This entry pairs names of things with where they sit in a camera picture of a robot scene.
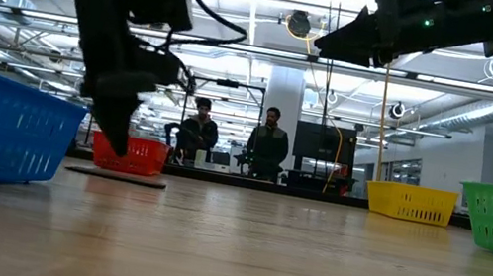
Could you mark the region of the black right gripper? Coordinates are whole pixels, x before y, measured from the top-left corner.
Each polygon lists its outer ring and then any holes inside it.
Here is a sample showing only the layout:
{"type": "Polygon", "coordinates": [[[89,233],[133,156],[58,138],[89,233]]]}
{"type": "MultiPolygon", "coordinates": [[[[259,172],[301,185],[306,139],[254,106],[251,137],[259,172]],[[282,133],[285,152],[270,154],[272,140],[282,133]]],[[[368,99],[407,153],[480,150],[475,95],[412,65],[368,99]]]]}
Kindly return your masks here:
{"type": "Polygon", "coordinates": [[[489,24],[493,0],[375,0],[350,23],[315,40],[321,57],[381,67],[400,55],[487,40],[476,25],[489,24]]]}

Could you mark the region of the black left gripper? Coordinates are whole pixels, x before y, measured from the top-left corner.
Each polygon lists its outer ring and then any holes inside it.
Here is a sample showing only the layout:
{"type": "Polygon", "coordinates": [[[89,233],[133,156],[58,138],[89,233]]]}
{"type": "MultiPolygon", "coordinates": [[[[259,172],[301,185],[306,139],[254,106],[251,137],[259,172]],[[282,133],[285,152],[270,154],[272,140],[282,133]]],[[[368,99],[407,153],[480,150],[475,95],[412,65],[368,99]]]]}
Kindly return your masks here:
{"type": "Polygon", "coordinates": [[[145,50],[146,41],[131,34],[121,0],[74,0],[79,47],[85,73],[82,95],[92,97],[93,115],[119,157],[128,152],[129,125],[140,93],[178,84],[193,94],[195,80],[166,47],[145,50]]]}

